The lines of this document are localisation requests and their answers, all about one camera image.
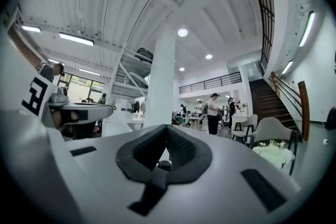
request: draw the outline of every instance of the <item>woman in white shirt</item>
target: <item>woman in white shirt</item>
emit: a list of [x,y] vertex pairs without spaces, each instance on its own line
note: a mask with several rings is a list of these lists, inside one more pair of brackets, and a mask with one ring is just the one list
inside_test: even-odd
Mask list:
[[216,105],[216,99],[219,96],[217,93],[213,93],[208,101],[208,127],[209,127],[209,134],[217,134],[218,129],[218,117],[217,111],[218,107]]
[[197,109],[198,117],[200,118],[202,116],[202,111],[203,111],[203,106],[202,106],[202,101],[201,100],[198,101],[196,109]]

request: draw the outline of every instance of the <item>gray chair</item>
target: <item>gray chair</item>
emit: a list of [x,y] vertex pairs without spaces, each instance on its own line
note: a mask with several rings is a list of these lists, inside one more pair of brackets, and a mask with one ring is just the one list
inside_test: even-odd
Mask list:
[[[296,157],[298,148],[298,132],[288,129],[276,118],[262,119],[257,127],[257,130],[252,134],[250,141],[250,148],[257,146],[257,142],[266,140],[285,140],[288,141],[287,149],[290,150],[292,142],[294,141],[293,155]],[[289,175],[294,169],[295,159],[291,162]]]
[[248,132],[251,128],[252,133],[256,130],[258,125],[258,115],[251,115],[246,121],[244,122],[237,122],[235,125],[235,130],[231,132],[231,139],[233,140],[235,137],[241,139],[243,144],[246,144]]

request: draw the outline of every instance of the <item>fluorescent light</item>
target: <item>fluorescent light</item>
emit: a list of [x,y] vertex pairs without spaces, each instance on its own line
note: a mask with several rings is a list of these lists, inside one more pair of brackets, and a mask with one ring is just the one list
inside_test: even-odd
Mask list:
[[64,38],[64,39],[68,39],[68,40],[71,40],[71,41],[83,43],[85,45],[89,45],[89,46],[94,45],[93,40],[90,40],[90,39],[87,39],[87,38],[82,38],[82,37],[78,37],[78,36],[74,36],[74,35],[70,35],[70,34],[65,34],[65,33],[59,33],[59,36],[61,38]]
[[303,35],[303,37],[301,39],[301,42],[300,42],[300,47],[302,47],[306,43],[306,40],[308,38],[311,26],[313,25],[314,17],[315,17],[315,13],[314,12],[310,13],[309,18],[308,18],[308,23],[307,23],[306,29],[304,31],[304,35]]
[[186,35],[188,35],[188,30],[185,28],[181,28],[177,33],[180,37],[185,37]]
[[81,69],[81,68],[79,68],[78,70],[79,70],[79,71],[86,72],[86,73],[90,73],[90,74],[93,74],[93,75],[96,75],[96,76],[100,76],[100,74],[98,74],[98,73],[91,72],[91,71],[88,71],[88,70],[85,70],[85,69]]
[[55,60],[51,60],[51,59],[48,59],[49,62],[54,62],[54,63],[59,63],[58,61],[55,61]]
[[24,29],[26,31],[41,33],[41,28],[39,28],[39,27],[26,26],[26,25],[22,25],[21,27],[22,27],[22,29]]
[[284,69],[284,71],[283,71],[281,74],[285,74],[285,73],[287,72],[288,68],[290,68],[290,66],[292,65],[292,63],[293,63],[293,61],[290,61],[290,62],[287,64],[286,68]]

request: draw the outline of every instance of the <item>wooden stair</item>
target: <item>wooden stair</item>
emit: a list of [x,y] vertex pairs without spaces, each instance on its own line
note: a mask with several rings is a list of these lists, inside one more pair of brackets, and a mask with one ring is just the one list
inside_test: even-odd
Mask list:
[[258,122],[264,118],[277,118],[283,126],[299,131],[281,99],[263,80],[251,81],[250,89],[253,101],[253,113],[258,115]]

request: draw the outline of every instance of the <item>wooden handrail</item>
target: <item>wooden handrail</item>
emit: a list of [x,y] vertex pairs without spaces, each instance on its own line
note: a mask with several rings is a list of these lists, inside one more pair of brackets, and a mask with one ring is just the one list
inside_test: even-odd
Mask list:
[[[304,81],[300,81],[298,83],[299,92],[300,92],[300,93],[298,93],[290,85],[285,83],[282,79],[279,79],[275,75],[274,72],[271,73],[271,76],[268,79],[271,82],[273,82],[274,90],[277,93],[277,95],[280,97],[280,92],[279,92],[279,90],[280,90],[288,98],[288,100],[291,102],[291,104],[295,107],[295,109],[298,111],[298,113],[302,117],[302,138],[303,138],[303,140],[307,141],[308,138],[309,138],[310,113],[309,113],[309,101],[308,101],[306,84],[304,83]],[[280,82],[283,83],[284,85],[286,85],[289,88],[289,90],[294,92],[300,98],[301,103],[289,92],[289,90],[287,88],[284,87],[284,85],[280,84]],[[280,86],[284,90],[286,90],[293,97],[294,100],[296,100],[298,102],[298,104],[302,108],[302,113],[298,110],[296,105],[294,105],[292,100],[289,98],[289,96],[287,94],[285,94],[285,92],[282,90],[282,88]]]
[[300,107],[302,107],[302,105],[301,105],[301,100],[297,100],[294,96],[293,96],[293,94],[291,94],[290,93],[290,91],[289,90],[287,90],[287,88],[285,88],[283,85],[281,85],[279,82],[275,82],[275,83],[277,83],[279,86],[281,86],[285,91],[287,91],[289,94],[290,94],[290,96],[292,96],[292,98],[295,100],[295,101],[297,101],[297,103],[299,104],[299,106]]
[[288,95],[286,95],[286,93],[281,88],[279,88],[279,90],[287,97],[287,99],[289,100],[289,102],[292,103],[292,105],[296,108],[296,111],[300,114],[300,116],[302,118],[302,113],[299,111],[299,109],[297,108],[297,106],[294,105],[294,103],[292,102],[292,100],[290,100],[290,98],[288,97]]
[[302,138],[307,141],[309,138],[310,113],[307,88],[304,81],[298,83],[301,105],[302,105]]
[[288,85],[286,82],[284,82],[282,79],[279,79],[274,72],[271,73],[272,78],[276,78],[280,82],[282,82],[284,85],[286,85],[291,91],[293,91],[298,97],[300,97],[300,94],[294,90],[290,85]]

